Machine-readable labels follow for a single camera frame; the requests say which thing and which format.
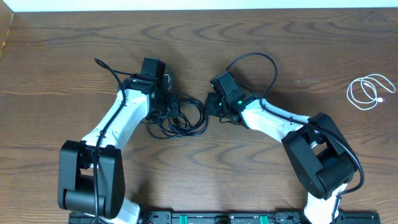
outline white cable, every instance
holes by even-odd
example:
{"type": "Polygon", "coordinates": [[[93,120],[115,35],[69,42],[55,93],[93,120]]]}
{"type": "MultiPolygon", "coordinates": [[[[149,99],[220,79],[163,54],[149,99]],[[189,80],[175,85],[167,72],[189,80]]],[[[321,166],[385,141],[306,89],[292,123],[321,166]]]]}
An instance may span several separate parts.
{"type": "Polygon", "coordinates": [[[381,102],[384,101],[383,98],[381,98],[381,97],[378,98],[378,97],[377,97],[377,90],[376,90],[376,87],[373,85],[373,83],[371,83],[370,81],[367,81],[367,80],[373,80],[373,81],[375,81],[377,84],[379,84],[380,86],[382,86],[385,90],[389,91],[390,93],[395,93],[395,92],[396,92],[396,87],[392,84],[392,82],[390,82],[390,80],[388,80],[386,77],[384,77],[384,76],[382,76],[382,75],[379,75],[379,74],[371,74],[371,75],[366,75],[365,77],[362,77],[362,78],[357,78],[357,79],[355,79],[354,81],[352,81],[352,82],[348,85],[348,88],[347,88],[347,99],[348,99],[354,106],[356,106],[356,107],[357,107],[358,109],[360,109],[360,110],[370,110],[370,109],[374,108],[374,107],[377,105],[377,103],[381,103],[381,102]],[[388,83],[390,83],[390,85],[392,86],[393,90],[388,89],[388,88],[385,87],[383,84],[381,84],[377,79],[372,78],[371,76],[382,77],[383,79],[385,79],[385,81],[387,81],[388,83]],[[354,97],[353,85],[354,85],[354,83],[356,83],[356,82],[361,82],[361,88],[362,88],[363,92],[365,93],[365,95],[366,95],[371,101],[359,101],[359,100],[357,100],[357,99],[354,97]],[[366,87],[369,87],[370,89],[372,89],[373,94],[374,94],[374,97],[371,97],[371,96],[367,93],[367,91],[365,90],[364,85],[365,85],[366,87]],[[351,98],[352,98],[355,102],[357,102],[357,103],[360,103],[360,104],[371,104],[371,103],[374,103],[374,104],[373,104],[372,106],[368,107],[368,108],[361,108],[361,107],[359,107],[356,103],[354,103],[354,102],[350,99],[350,97],[349,97],[349,95],[348,95],[349,92],[351,93],[351,98]]]}

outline wooden table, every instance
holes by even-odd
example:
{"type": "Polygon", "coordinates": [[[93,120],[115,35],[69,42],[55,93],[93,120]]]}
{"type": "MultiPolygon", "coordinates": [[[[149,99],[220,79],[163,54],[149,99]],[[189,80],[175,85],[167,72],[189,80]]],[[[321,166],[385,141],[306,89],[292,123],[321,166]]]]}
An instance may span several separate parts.
{"type": "MultiPolygon", "coordinates": [[[[345,210],[398,218],[398,98],[360,111],[351,80],[370,73],[398,84],[397,9],[17,13],[0,61],[0,223],[65,223],[57,205],[58,153],[90,132],[116,97],[114,69],[139,72],[156,57],[175,89],[205,100],[209,80],[237,56],[265,52],[280,75],[267,99],[288,111],[329,114],[366,174],[345,210]]],[[[232,69],[261,92],[273,77],[263,58],[232,69]]],[[[126,196],[174,210],[301,209],[307,194],[280,143],[210,118],[199,138],[152,139],[140,124],[123,154],[126,196]]],[[[358,174],[349,187],[357,184],[358,174]]]]}

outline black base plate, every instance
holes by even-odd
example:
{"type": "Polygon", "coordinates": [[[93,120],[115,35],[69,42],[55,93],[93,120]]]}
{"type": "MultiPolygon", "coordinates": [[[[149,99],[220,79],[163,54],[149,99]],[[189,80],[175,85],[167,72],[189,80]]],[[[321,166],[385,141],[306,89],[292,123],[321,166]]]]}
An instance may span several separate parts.
{"type": "MultiPolygon", "coordinates": [[[[68,224],[91,224],[93,217],[69,214],[68,224]]],[[[171,213],[144,212],[138,224],[305,224],[302,212],[274,213],[171,213]]],[[[378,213],[339,212],[336,224],[380,224],[378,213]]]]}

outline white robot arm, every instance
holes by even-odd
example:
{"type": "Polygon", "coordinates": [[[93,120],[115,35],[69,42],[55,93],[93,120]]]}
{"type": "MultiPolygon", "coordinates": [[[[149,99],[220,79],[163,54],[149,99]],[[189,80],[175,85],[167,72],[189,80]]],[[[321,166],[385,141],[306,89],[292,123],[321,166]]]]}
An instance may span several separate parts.
{"type": "Polygon", "coordinates": [[[261,131],[281,142],[299,181],[308,190],[306,218],[311,223],[328,224],[332,214],[337,217],[338,197],[358,169],[355,162],[359,162],[333,120],[323,113],[313,118],[293,114],[259,95],[246,96],[228,70],[210,83],[215,93],[209,93],[206,100],[208,115],[219,117],[220,122],[227,118],[229,123],[261,131]],[[323,143],[326,149],[315,155],[312,149],[323,143]]]}
{"type": "Polygon", "coordinates": [[[137,223],[139,206],[124,198],[121,154],[143,118],[156,120],[179,115],[178,96],[168,92],[170,78],[164,72],[163,62],[145,58],[140,74],[131,74],[121,83],[116,101],[95,129],[80,142],[66,141],[62,146],[58,177],[60,208],[89,215],[97,213],[102,220],[115,224],[137,223]],[[80,172],[90,167],[96,168],[97,180],[80,172]],[[98,206],[94,200],[95,184],[98,206]]]}

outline wall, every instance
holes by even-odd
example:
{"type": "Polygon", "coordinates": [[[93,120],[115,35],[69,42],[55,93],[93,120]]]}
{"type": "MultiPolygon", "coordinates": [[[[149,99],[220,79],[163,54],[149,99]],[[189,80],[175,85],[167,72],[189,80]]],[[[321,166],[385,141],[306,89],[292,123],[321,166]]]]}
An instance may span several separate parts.
{"type": "Polygon", "coordinates": [[[397,0],[4,0],[14,12],[398,7],[397,0]]]}

